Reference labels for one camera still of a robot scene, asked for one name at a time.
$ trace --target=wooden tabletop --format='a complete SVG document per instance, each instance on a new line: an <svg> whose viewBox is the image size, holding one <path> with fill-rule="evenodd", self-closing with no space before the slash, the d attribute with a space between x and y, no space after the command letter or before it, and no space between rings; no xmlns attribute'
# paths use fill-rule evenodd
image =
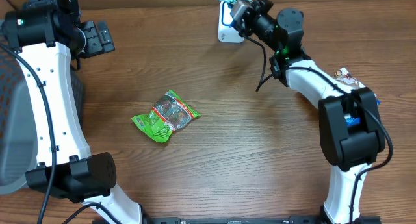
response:
<svg viewBox="0 0 416 224"><path fill-rule="evenodd" d="M362 214L416 223L416 0L276 4L270 14L289 6L305 14L303 43L315 62L331 74L347 67L381 100L394 155L367 175ZM217 6L83 14L84 21L107 21L116 45L82 61L84 135L94 154L112 154L118 184L132 200L153 217L318 214L330 178L318 112L279 81L255 92L261 49L218 42ZM160 144L131 117L149 113L169 89L201 118ZM42 200L32 190L0 197L0 221L34 223ZM51 198L44 223L61 223L79 207ZM73 222L97 218L86 210Z"/></svg>

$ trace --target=snack bag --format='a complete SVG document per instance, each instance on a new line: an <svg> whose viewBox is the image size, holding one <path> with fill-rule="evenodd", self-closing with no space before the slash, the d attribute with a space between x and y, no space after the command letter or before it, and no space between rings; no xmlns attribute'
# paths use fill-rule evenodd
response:
<svg viewBox="0 0 416 224"><path fill-rule="evenodd" d="M357 80L357 78L353 77L351 73L346 68L341 68L337 71L337 73L333 76L333 78L343 84L353 87L354 89L364 88L365 85ZM353 118L351 115L345 116L345 121L348 126L357 125L360 122L359 118Z"/></svg>
<svg viewBox="0 0 416 224"><path fill-rule="evenodd" d="M172 90L169 90L152 107L150 114L131 118L136 126L159 143L167 142L172 132L185 127L192 119L199 117Z"/></svg>

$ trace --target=gray bin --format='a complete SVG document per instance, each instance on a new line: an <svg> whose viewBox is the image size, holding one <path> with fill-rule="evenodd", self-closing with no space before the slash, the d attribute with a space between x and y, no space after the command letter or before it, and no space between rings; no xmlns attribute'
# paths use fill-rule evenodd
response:
<svg viewBox="0 0 416 224"><path fill-rule="evenodd" d="M0 42L7 44L1 27ZM74 72L71 83L81 123L84 87ZM25 172L36 168L36 138L25 77L16 60L0 49L0 195L27 186Z"/></svg>

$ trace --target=green package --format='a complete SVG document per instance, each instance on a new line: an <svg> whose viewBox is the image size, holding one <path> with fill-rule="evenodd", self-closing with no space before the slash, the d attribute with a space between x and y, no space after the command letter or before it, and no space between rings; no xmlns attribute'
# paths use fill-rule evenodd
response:
<svg viewBox="0 0 416 224"><path fill-rule="evenodd" d="M159 143L167 142L172 132L185 127L200 114L185 104L172 90L158 100L150 114L131 118L136 126Z"/></svg>

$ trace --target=wooden table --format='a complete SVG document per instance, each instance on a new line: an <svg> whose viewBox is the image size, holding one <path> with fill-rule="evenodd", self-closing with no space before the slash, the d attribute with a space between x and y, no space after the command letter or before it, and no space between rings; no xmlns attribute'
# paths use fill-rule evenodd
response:
<svg viewBox="0 0 416 224"><path fill-rule="evenodd" d="M287 3L305 13L304 47L328 73L347 67L378 95L395 153L366 178L360 210L384 223L416 222L416 0ZM255 92L261 49L217 39L218 7L83 12L106 20L116 51L83 61L84 134L110 152L118 183L151 216L276 218L318 214L330 165L318 112L294 90L269 81ZM130 120L173 89L202 117L167 144ZM378 155L385 159L387 150ZM0 197L0 221L34 223L43 194ZM79 205L52 198L44 223ZM74 223L97 219L86 210Z"/></svg>

